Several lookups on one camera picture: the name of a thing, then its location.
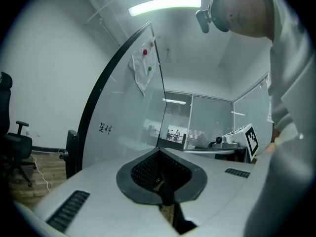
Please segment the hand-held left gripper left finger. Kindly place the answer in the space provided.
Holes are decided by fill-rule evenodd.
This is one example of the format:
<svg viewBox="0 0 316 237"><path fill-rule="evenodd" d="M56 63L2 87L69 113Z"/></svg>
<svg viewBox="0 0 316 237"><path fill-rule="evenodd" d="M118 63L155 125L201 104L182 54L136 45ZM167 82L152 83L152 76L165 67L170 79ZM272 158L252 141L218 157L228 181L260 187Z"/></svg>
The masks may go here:
<svg viewBox="0 0 316 237"><path fill-rule="evenodd" d="M45 196L34 213L46 221L80 190L90 195L65 231L70 237L177 237L158 206L134 203L117 186L118 170L147 152L134 152L81 170Z"/></svg>

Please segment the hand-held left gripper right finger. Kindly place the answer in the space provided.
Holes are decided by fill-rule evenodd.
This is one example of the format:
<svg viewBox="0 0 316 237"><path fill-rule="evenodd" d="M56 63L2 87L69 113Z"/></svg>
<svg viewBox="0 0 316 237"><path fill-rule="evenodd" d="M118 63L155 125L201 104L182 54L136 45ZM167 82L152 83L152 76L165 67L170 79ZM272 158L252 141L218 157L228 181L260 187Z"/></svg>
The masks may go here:
<svg viewBox="0 0 316 237"><path fill-rule="evenodd" d="M202 225L223 209L245 183L246 178L228 174L225 170L233 168L251 172L254 168L254 164L251 163L206 158L170 148L167 150L200 166L206 172L207 183L198 198L181 203L184 218L197 226Z"/></svg>

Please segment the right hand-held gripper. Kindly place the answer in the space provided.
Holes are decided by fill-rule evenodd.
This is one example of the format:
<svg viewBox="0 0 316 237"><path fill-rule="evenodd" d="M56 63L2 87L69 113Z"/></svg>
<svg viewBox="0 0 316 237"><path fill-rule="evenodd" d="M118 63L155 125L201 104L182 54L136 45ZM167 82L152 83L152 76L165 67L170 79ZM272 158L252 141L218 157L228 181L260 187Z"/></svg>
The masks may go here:
<svg viewBox="0 0 316 237"><path fill-rule="evenodd" d="M209 149L183 149L182 152L194 155L231 155L241 154L243 162L252 162L259 151L259 143L252 124L237 128L216 138Z"/></svg>

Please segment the person in white coat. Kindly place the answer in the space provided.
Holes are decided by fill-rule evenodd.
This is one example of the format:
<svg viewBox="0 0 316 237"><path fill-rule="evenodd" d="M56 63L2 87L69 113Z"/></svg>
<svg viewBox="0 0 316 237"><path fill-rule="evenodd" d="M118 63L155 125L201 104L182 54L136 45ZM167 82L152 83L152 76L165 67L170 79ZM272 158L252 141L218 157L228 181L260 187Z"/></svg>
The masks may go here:
<svg viewBox="0 0 316 237"><path fill-rule="evenodd" d="M244 237L316 237L316 49L286 0L273 0L269 94L280 136Z"/></svg>

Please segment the black office chair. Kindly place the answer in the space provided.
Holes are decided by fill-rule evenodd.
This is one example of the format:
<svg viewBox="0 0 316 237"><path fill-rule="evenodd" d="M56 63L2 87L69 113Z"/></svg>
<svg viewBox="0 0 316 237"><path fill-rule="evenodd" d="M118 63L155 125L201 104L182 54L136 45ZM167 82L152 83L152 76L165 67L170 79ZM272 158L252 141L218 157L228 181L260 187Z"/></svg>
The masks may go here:
<svg viewBox="0 0 316 237"><path fill-rule="evenodd" d="M33 169L37 168L34 162L24 161L31 156L32 139L22 135L21 131L22 127L28 127L29 124L17 121L17 133L8 132L10 128L9 104L12 85L12 77L5 72L0 72L0 155L5 156L0 160L10 166L4 176L5 179L8 179L13 171L17 169L28 183L28 187L32 187L31 180L22 169L22 166L28 165L31 165Z"/></svg>

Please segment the crumpled printed paper sheet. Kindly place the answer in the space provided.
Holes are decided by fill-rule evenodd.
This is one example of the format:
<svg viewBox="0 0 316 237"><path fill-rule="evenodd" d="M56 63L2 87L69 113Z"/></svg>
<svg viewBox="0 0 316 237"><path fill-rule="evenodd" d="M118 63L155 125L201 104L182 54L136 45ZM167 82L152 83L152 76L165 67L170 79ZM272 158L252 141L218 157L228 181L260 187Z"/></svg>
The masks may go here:
<svg viewBox="0 0 316 237"><path fill-rule="evenodd" d="M134 71L135 82L143 95L159 66L155 40L156 37L150 37L140 48L136 49L128 63L129 68ZM147 55L143 55L144 49L148 51Z"/></svg>

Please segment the ceiling strip light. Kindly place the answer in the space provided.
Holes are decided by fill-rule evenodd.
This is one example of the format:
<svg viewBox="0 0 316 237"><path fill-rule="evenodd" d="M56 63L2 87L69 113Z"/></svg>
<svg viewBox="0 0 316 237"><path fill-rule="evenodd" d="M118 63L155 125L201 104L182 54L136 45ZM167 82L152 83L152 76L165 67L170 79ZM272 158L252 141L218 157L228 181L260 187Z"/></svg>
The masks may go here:
<svg viewBox="0 0 316 237"><path fill-rule="evenodd" d="M128 11L134 17L150 11L179 7L200 8L201 0L150 0L135 5L129 8Z"/></svg>

